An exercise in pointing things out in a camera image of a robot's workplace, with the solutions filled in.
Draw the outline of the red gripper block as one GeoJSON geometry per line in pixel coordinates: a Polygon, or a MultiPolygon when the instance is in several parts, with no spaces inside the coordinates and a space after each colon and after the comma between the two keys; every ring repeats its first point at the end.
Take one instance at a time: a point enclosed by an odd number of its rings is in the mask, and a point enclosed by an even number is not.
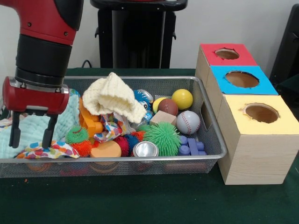
{"type": "Polygon", "coordinates": [[[20,142],[20,112],[38,110],[49,114],[48,127],[44,131],[42,147],[51,146],[57,114],[61,114],[67,106],[70,90],[67,85],[61,88],[46,88],[30,84],[22,84],[13,77],[6,77],[2,86],[3,102],[7,109],[13,111],[9,146],[17,148],[20,142]]]}

